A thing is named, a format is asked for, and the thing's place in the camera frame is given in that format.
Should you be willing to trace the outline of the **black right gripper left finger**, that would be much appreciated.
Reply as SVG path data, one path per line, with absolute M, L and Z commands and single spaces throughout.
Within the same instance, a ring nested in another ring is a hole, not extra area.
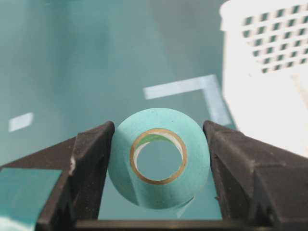
M 2 165 L 1 230 L 104 230 L 98 213 L 114 131 L 108 121 Z

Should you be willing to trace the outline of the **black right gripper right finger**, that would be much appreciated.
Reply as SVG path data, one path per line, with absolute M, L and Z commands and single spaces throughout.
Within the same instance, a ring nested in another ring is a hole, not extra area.
M 222 217 L 276 231 L 308 228 L 308 160 L 205 121 L 211 170 Z

